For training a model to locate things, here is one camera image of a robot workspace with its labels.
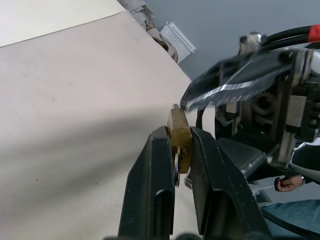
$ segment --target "white table surface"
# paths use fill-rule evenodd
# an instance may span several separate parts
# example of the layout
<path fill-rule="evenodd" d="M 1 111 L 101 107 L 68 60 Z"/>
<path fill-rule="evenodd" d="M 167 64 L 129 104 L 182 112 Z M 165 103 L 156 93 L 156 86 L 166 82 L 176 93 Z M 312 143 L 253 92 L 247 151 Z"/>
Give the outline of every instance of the white table surface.
<path fill-rule="evenodd" d="M 0 239 L 116 235 L 127 174 L 189 83 L 126 11 L 0 48 Z M 183 184 L 174 217 L 198 231 Z"/>
<path fill-rule="evenodd" d="M 0 47 L 122 11 L 117 0 L 1 0 Z"/>

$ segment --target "person's leg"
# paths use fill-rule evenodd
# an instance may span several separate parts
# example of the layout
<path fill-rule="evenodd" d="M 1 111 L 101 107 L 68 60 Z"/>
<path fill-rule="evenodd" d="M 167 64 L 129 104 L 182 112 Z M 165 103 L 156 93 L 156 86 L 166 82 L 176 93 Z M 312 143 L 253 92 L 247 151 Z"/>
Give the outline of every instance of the person's leg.
<path fill-rule="evenodd" d="M 261 208 L 292 225 L 320 234 L 320 200 L 274 203 Z M 267 219 L 266 223 L 273 237 L 297 237 Z"/>

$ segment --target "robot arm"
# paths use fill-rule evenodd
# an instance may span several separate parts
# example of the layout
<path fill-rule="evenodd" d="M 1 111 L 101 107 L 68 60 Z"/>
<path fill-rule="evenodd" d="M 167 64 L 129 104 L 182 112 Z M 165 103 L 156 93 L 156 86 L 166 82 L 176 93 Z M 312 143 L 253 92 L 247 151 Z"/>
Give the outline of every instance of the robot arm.
<path fill-rule="evenodd" d="M 288 171 L 295 139 L 313 142 L 318 136 L 320 57 L 307 48 L 279 49 L 307 42 L 320 42 L 319 25 L 269 37 L 251 33 L 240 39 L 238 56 L 219 62 L 191 83 L 180 105 L 187 111 L 198 109 L 197 126 L 189 127 L 184 110 L 175 105 L 167 126 L 150 134 L 128 174 L 118 238 L 108 239 L 168 240 L 174 227 L 175 186 L 189 168 L 203 239 L 270 239 L 264 217 L 317 239 L 316 233 L 265 212 L 263 217 L 246 181 L 261 162 Z M 201 129 L 209 105 L 218 106 L 219 116 L 228 122 L 220 126 L 223 134 L 216 139 Z M 237 162 L 239 155 L 249 162 Z"/>

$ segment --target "wrist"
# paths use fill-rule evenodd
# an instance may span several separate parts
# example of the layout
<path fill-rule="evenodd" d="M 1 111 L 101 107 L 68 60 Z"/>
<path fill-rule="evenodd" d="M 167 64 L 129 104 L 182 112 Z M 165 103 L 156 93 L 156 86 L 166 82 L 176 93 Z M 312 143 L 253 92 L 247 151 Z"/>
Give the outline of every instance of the wrist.
<path fill-rule="evenodd" d="M 305 177 L 304 177 L 304 176 L 302 176 L 302 175 L 300 175 L 300 174 L 299 174 L 299 176 L 301 177 L 301 180 L 302 180 L 302 183 L 301 183 L 301 185 L 300 185 L 300 186 L 305 185 L 305 184 L 306 184 L 306 179 L 305 179 Z"/>

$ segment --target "gray wall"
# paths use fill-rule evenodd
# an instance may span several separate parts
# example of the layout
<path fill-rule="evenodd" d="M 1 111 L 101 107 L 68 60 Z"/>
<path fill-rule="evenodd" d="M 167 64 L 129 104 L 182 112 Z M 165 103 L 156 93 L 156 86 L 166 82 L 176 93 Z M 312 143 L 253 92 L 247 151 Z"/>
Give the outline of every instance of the gray wall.
<path fill-rule="evenodd" d="M 320 24 L 319 0 L 145 0 L 158 29 L 174 22 L 197 51 L 180 67 L 193 80 L 238 51 L 239 36 Z"/>

